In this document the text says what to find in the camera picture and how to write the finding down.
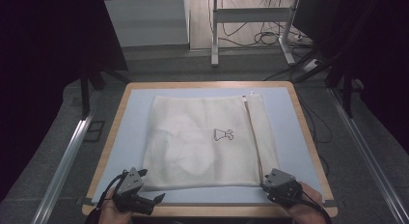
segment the wooden border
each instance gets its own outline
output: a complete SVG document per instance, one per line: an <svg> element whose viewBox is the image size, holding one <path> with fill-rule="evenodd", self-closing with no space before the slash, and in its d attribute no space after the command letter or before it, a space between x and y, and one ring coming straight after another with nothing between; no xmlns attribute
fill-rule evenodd
<svg viewBox="0 0 409 224"><path fill-rule="evenodd" d="M318 157L313 138L307 126L306 119L300 106L300 102L295 93L294 87L290 82L286 81L215 81L215 82L152 82L152 83L130 83L126 86L123 93L120 106L115 116L114 123L105 143L99 163L96 167L93 180L87 193L87 198L93 198L99 180L102 177L103 171L111 153L114 141L123 118L123 112L126 108L128 98L132 90L138 89L176 89L176 88L252 88L252 87L286 87L289 92L295 113L300 123L301 130L306 140L310 156L312 158L315 171L318 176L319 183L322 188L322 196L324 200L332 201L334 196L331 188L325 177L321 161ZM94 207L84 205L82 211L88 215ZM337 207L325 208L330 216L334 217L338 214ZM279 206L271 204L271 206L164 206L158 205L155 207L152 216L187 216L187 217L288 217L286 211Z"/></svg>

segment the gray floor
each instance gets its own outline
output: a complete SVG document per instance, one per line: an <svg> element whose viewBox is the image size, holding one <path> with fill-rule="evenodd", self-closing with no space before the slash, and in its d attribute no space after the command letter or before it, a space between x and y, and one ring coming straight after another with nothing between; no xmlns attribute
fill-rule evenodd
<svg viewBox="0 0 409 224"><path fill-rule="evenodd" d="M189 51L186 47L163 46L127 48L124 55L129 72L122 74L137 82L152 81L214 81L255 80L287 68L286 61L278 48L256 50L222 51L220 67L210 66L208 51ZM317 136L319 154L328 162L328 181L339 207L333 223L395 223L384 198L354 142L346 130L327 89L324 87L323 72L295 88L311 117L306 119ZM121 101L125 85L109 75L103 75L106 87L101 91L93 121L104 122L97 140L88 133L79 150L67 182L48 223L84 223L82 199L85 197L94 175L107 134ZM288 79L284 74L281 80ZM38 152L31 160L7 198L0 205L0 223L29 223L40 204L41 198L68 145L81 115L79 83L68 85L64 103L53 126L45 136ZM368 111L360 101L359 94L352 97L354 120L367 139L374 156L385 170L396 192L409 201L409 156L398 145L392 135ZM251 218L230 220L182 220L184 223L249 223ZM169 219L141 219L140 223L172 223ZM251 220L251 223L273 223L272 220Z"/></svg>

